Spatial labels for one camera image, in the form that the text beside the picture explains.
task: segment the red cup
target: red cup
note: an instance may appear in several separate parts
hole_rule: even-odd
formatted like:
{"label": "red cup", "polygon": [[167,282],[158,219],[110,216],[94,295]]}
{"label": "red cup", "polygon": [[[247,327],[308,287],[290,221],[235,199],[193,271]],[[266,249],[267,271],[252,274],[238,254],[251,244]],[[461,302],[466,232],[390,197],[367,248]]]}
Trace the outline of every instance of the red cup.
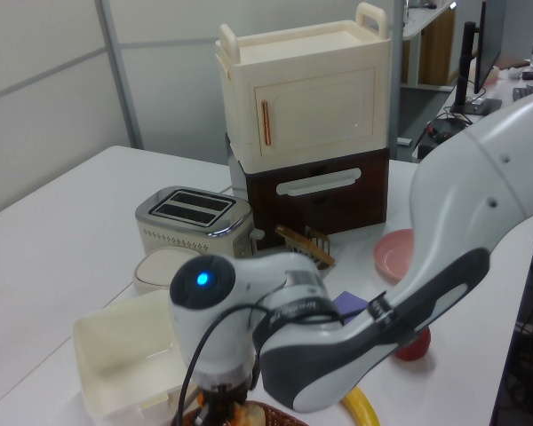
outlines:
{"label": "red cup", "polygon": [[423,358],[430,346],[430,328],[426,327],[420,332],[416,340],[398,349],[394,356],[403,361],[414,361]]}

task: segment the white table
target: white table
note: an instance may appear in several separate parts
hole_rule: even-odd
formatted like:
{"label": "white table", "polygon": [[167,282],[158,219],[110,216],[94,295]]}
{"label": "white table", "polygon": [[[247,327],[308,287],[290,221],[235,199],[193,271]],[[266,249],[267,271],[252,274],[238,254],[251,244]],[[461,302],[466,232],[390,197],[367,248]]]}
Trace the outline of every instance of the white table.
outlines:
{"label": "white table", "polygon": [[0,398],[106,306],[144,257],[135,209],[156,191],[231,185],[218,164],[112,147],[0,213]]}
{"label": "white table", "polygon": [[[348,290],[371,299],[393,286],[375,270],[371,251],[385,233],[410,226],[408,197],[416,168],[391,162],[385,224],[332,236],[337,266],[324,278],[330,296]],[[0,425],[93,424],[80,394],[70,329],[78,316],[113,299],[136,296],[128,283],[143,252],[133,211],[167,185],[220,191],[228,186],[228,169],[111,148],[0,213],[0,288],[10,289],[0,290],[0,320],[5,320],[0,323]],[[64,211],[71,216],[56,218]],[[81,217],[88,225],[83,227],[86,238],[79,242],[68,241],[70,234],[79,234],[78,227],[68,226],[71,217]],[[6,243],[28,227],[24,241]],[[49,233],[34,244],[46,227]],[[88,245],[91,252],[85,250]],[[6,246],[16,248],[16,256],[8,256],[2,249]],[[433,323],[426,356],[412,363],[386,359],[360,381],[381,424],[489,423],[532,249],[533,218],[497,246],[484,282]],[[40,308],[19,312],[27,299],[13,290],[28,284],[36,289],[29,291],[29,300]],[[261,389],[250,398],[278,406]],[[340,406],[299,418],[313,426],[353,424]]]}

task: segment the blue led light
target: blue led light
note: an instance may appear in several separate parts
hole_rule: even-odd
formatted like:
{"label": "blue led light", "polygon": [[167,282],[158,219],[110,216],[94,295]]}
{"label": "blue led light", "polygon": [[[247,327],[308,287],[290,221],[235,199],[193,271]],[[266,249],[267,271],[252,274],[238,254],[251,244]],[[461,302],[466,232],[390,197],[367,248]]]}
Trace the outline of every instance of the blue led light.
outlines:
{"label": "blue led light", "polygon": [[202,272],[197,276],[197,285],[204,286],[210,280],[210,275],[207,272]]}

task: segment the keyboard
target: keyboard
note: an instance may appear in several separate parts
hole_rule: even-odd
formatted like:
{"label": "keyboard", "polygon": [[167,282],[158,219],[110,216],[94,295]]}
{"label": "keyboard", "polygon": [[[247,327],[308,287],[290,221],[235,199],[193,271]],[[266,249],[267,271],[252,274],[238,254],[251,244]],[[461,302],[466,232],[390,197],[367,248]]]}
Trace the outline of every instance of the keyboard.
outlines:
{"label": "keyboard", "polygon": [[533,94],[533,84],[528,84],[526,87],[514,87],[513,88],[513,102],[526,96]]}

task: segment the toaster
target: toaster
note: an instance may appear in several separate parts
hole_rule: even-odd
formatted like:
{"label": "toaster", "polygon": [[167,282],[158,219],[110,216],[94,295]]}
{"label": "toaster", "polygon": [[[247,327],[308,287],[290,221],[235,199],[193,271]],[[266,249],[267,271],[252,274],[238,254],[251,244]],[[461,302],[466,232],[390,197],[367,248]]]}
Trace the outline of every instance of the toaster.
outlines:
{"label": "toaster", "polygon": [[183,247],[200,254],[250,257],[254,230],[245,200],[200,189],[164,188],[136,209],[140,238],[148,254],[161,247]]}

